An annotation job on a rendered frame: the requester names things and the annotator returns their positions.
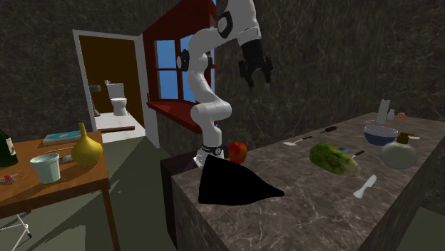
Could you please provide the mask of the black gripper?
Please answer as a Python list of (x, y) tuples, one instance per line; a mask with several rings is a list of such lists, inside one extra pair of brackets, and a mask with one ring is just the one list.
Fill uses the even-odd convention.
[(243, 60), (239, 61), (240, 77), (244, 78), (250, 88), (254, 86), (252, 72), (261, 70), (266, 83), (271, 83), (273, 65), (270, 56), (263, 56), (262, 40), (254, 39), (241, 45)]

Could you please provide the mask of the red apple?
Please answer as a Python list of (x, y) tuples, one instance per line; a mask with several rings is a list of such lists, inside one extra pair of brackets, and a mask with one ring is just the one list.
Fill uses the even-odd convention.
[(244, 163), (247, 156), (247, 146), (239, 141), (233, 142), (228, 148), (228, 156), (231, 162)]

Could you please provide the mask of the red framed window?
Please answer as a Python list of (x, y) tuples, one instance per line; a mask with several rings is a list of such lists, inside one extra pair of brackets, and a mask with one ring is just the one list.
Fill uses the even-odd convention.
[(157, 51), (155, 42), (159, 40), (180, 39), (197, 31), (211, 27), (216, 21), (216, 6), (213, 0), (181, 0), (164, 16), (143, 32), (143, 48), (148, 79), (147, 106), (181, 126), (200, 134), (199, 125), (192, 121), (190, 109), (193, 102), (183, 99), (164, 99), (160, 97), (160, 85), (156, 66)]

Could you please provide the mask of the green lettuce head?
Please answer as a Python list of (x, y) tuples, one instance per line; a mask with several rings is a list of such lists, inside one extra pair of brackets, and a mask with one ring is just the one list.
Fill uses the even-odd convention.
[(313, 145), (309, 159), (316, 166), (336, 175), (356, 177), (361, 173), (358, 162), (352, 156), (326, 143)]

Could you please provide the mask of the white door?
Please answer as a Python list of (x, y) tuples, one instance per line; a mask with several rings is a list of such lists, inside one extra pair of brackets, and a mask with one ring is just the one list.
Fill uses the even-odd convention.
[(142, 102), (141, 108), (143, 111), (143, 121), (144, 121), (144, 129), (145, 129), (145, 136), (151, 141), (151, 143), (156, 147), (160, 147), (159, 143), (159, 136), (158, 136), (158, 123), (157, 123), (157, 116), (156, 111), (152, 108), (149, 108), (146, 102), (148, 101), (148, 77), (146, 73), (146, 62), (145, 62), (145, 51), (144, 51), (144, 44), (143, 44), (143, 36), (129, 36), (129, 35), (123, 35), (123, 34), (109, 34), (109, 33), (103, 33), (103, 32), (95, 32), (95, 31), (83, 31), (83, 30), (72, 30), (74, 42), (76, 46), (76, 53), (78, 56), (78, 63), (81, 70), (81, 77), (83, 81), (83, 87), (85, 90), (85, 94), (87, 97), (87, 104), (88, 104), (88, 112), (91, 119), (91, 126), (94, 131), (97, 130), (96, 121), (94, 118), (94, 112), (93, 112), (93, 105), (91, 100), (91, 94), (88, 87), (88, 81), (87, 81), (87, 75), (86, 70), (83, 62), (83, 55), (81, 52), (81, 42), (79, 40), (79, 36), (92, 36), (92, 37), (99, 37), (99, 38), (107, 38), (107, 39), (121, 39), (126, 41), (132, 41), (134, 43), (135, 47), (135, 59), (137, 63), (137, 69), (138, 69), (138, 87), (139, 87), (139, 98)]

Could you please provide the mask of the tall white bottle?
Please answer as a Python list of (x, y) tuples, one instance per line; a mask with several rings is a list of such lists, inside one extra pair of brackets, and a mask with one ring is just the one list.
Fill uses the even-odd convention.
[(385, 121), (387, 119), (387, 114), (389, 111), (389, 104), (390, 104), (390, 100), (385, 100), (385, 99), (381, 99), (381, 102), (379, 104), (379, 110), (377, 113), (377, 119), (376, 119), (376, 123), (377, 124), (385, 124)]

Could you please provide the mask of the blue bowl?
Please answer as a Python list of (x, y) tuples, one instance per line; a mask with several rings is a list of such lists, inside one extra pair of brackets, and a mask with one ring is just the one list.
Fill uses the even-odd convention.
[(364, 127), (364, 137), (372, 145), (383, 146), (394, 141), (399, 131), (379, 125), (366, 125)]

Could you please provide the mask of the white toilet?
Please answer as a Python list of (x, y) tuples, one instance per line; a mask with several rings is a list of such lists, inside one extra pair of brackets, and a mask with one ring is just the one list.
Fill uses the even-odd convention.
[(113, 106), (113, 114), (115, 116), (128, 115), (126, 110), (127, 98), (124, 94), (124, 85), (122, 83), (111, 83), (110, 81), (105, 81), (105, 84)]

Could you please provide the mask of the white knife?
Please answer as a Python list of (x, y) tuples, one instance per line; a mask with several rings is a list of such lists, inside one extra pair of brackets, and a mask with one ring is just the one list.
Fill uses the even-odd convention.
[(362, 186), (360, 189), (358, 189), (358, 190), (356, 190), (355, 192), (353, 192), (353, 196), (354, 196), (355, 198), (361, 199), (361, 198), (363, 197), (363, 194), (364, 194), (365, 190), (366, 190), (367, 188), (372, 187), (373, 184), (375, 184), (376, 180), (377, 180), (377, 176), (376, 176), (376, 175), (372, 175), (372, 176), (365, 182), (365, 184), (363, 184), (363, 186)]

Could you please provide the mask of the round glass bottle brown cap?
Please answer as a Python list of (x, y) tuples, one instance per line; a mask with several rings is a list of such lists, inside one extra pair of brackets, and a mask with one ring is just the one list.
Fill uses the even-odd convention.
[(385, 165), (393, 169), (404, 170), (416, 165), (418, 155), (415, 148), (409, 145), (412, 133), (401, 132), (397, 139), (384, 145), (380, 158)]

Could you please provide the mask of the yellow gourd vase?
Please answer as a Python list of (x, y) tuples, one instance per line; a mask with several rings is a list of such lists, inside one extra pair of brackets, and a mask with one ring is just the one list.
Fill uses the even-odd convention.
[(94, 165), (100, 160), (103, 154), (103, 147), (100, 143), (87, 136), (84, 123), (79, 123), (78, 126), (81, 137), (72, 148), (71, 157), (79, 165)]

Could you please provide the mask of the blue book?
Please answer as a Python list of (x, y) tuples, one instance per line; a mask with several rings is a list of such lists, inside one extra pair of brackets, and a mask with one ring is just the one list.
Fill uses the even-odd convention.
[(51, 135), (47, 135), (43, 141), (42, 145), (56, 145), (60, 143), (70, 143), (78, 141), (81, 138), (81, 132), (79, 130), (77, 131), (70, 131), (65, 133), (54, 133)]

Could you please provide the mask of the wooden table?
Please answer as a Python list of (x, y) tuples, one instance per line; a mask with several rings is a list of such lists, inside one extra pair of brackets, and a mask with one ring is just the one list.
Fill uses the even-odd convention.
[(60, 165), (61, 179), (44, 185), (30, 164), (30, 159), (46, 152), (68, 155), (75, 143), (44, 146), (41, 139), (15, 143), (19, 162), (8, 168), (0, 168), (0, 177), (17, 174), (10, 185), (0, 185), (0, 219), (22, 212), (31, 212), (37, 208), (75, 198), (87, 193), (101, 191), (108, 218), (109, 230), (114, 251), (121, 251), (118, 233), (110, 199), (110, 182), (106, 158), (104, 156), (95, 164), (82, 166), (77, 163)]

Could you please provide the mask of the white folding stand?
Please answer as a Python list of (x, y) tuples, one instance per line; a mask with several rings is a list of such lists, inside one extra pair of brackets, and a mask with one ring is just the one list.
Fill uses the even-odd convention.
[(18, 240), (15, 242), (14, 246), (12, 247), (11, 251), (16, 251), (16, 248), (19, 246), (19, 244), (21, 243), (22, 239), (27, 236), (29, 239), (31, 239), (33, 237), (33, 235), (31, 234), (30, 230), (29, 230), (29, 225), (26, 224), (22, 217), (20, 216), (20, 214), (16, 214), (16, 219), (17, 219), (17, 223), (15, 225), (10, 225), (10, 226), (6, 226), (6, 227), (0, 227), (0, 232), (5, 231), (5, 230), (10, 230), (12, 228), (15, 227), (19, 227), (22, 230), (21, 235), (19, 236)]

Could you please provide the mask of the black-handled knife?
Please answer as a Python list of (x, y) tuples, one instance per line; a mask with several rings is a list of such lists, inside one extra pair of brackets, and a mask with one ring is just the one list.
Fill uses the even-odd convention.
[[(342, 151), (343, 153), (348, 153), (348, 152), (350, 152), (350, 149), (348, 149), (348, 148), (340, 147), (340, 148), (338, 148), (338, 149), (339, 149), (340, 151)], [(361, 151), (359, 151), (359, 152), (357, 152), (357, 153), (351, 155), (350, 157), (351, 157), (352, 159), (354, 159), (354, 158), (356, 158), (358, 155), (361, 155), (361, 154), (364, 153), (364, 152), (365, 152), (364, 150), (361, 150)]]

